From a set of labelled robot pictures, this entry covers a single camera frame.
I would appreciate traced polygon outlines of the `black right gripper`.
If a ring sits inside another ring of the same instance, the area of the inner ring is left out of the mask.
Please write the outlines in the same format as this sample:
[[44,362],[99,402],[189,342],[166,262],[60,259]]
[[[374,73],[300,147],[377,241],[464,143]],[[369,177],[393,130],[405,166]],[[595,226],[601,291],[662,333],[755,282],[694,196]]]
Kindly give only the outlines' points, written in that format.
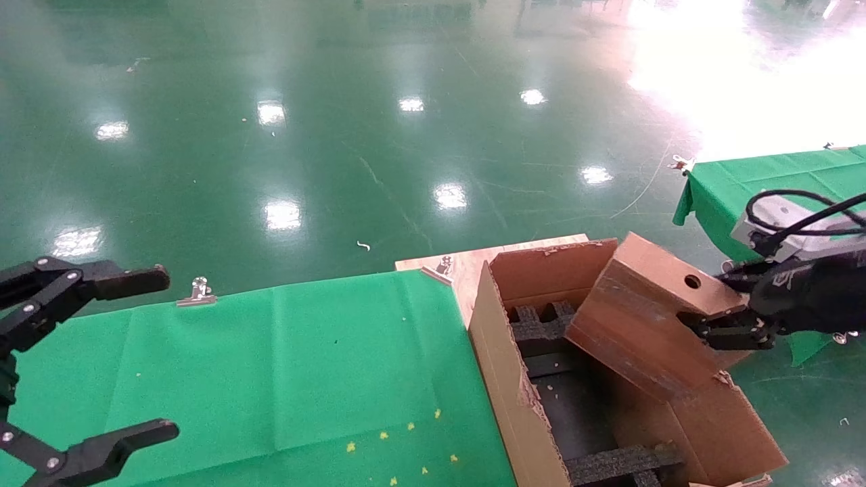
[[780,327],[789,335],[864,332],[862,250],[809,262],[787,261],[770,270],[765,260],[726,261],[717,279],[736,292],[751,292],[751,309],[728,310],[712,317],[677,313],[678,320],[714,350],[769,350],[775,346]]

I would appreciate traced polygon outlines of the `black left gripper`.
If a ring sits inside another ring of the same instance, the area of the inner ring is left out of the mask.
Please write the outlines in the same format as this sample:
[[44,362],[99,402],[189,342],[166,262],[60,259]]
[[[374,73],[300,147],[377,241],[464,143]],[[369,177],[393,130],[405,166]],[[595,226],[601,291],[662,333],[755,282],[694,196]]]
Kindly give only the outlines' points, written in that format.
[[[18,361],[26,352],[92,301],[114,301],[169,289],[170,275],[156,265],[122,269],[112,261],[71,263],[41,256],[1,272],[1,407],[16,403]],[[136,423],[58,450],[2,422],[2,450],[34,469],[25,486],[93,486],[117,478],[136,451],[179,437],[168,419]]]

